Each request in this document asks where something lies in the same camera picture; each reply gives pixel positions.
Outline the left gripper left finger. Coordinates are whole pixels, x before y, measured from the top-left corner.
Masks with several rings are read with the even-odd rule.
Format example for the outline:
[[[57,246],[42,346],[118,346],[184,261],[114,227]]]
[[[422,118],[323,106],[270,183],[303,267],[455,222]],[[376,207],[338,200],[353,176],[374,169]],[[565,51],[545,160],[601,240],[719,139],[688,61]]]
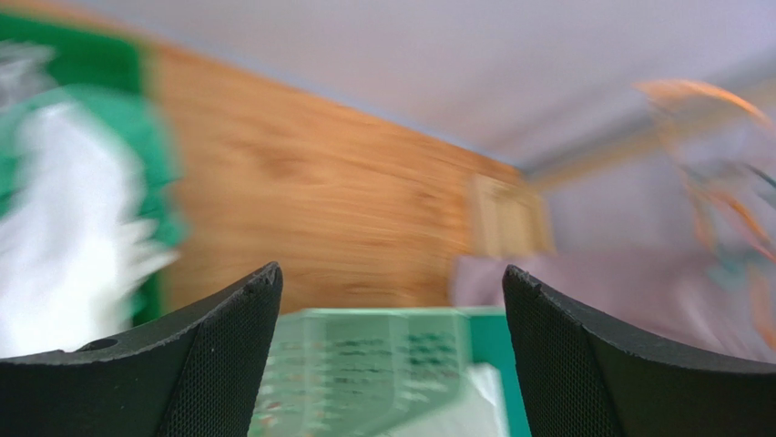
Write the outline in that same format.
[[[77,351],[1,362],[4,436],[244,436],[279,316],[269,263]]]

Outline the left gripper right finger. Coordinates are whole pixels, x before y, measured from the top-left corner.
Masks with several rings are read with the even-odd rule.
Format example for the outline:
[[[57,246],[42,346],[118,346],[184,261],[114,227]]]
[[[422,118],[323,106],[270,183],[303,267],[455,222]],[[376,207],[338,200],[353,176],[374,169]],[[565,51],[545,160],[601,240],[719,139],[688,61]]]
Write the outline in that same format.
[[[510,265],[505,315],[535,436],[772,436],[775,367],[647,332]]]

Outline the white tank top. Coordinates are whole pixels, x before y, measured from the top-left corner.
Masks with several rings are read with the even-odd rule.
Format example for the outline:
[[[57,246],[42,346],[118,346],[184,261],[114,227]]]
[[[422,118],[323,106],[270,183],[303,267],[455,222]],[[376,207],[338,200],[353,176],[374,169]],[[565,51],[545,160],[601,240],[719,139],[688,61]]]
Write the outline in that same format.
[[[24,184],[1,220],[1,354],[75,351],[123,330],[132,295],[177,259],[141,218],[137,161],[82,106],[59,102],[15,129]]]

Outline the green tank top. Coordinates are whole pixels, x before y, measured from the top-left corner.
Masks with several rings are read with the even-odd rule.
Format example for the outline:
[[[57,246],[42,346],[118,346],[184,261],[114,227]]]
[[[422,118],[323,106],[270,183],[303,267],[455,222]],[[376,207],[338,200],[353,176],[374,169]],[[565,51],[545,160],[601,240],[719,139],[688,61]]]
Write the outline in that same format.
[[[181,178],[181,170],[161,117],[142,95],[102,86],[74,84],[56,87],[13,104],[1,113],[1,214],[12,206],[13,197],[24,186],[18,169],[24,153],[15,144],[15,131],[36,109],[74,100],[122,138],[142,162],[147,194],[138,208],[143,219],[158,223],[153,238],[167,246],[177,246],[187,237],[169,186]]]

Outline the orange clothes hanger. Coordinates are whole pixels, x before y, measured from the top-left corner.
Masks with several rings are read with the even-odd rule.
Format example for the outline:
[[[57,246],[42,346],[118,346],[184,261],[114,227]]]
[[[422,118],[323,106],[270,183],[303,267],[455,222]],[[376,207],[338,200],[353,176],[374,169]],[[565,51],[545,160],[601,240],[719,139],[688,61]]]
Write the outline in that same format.
[[[740,160],[744,153],[727,145],[718,153],[702,152],[699,139],[739,122],[755,127],[769,142],[775,141],[775,119],[762,107],[707,82],[660,79],[639,82],[634,88],[649,105],[651,127],[628,139],[624,158],[665,153],[679,168],[715,168]]]

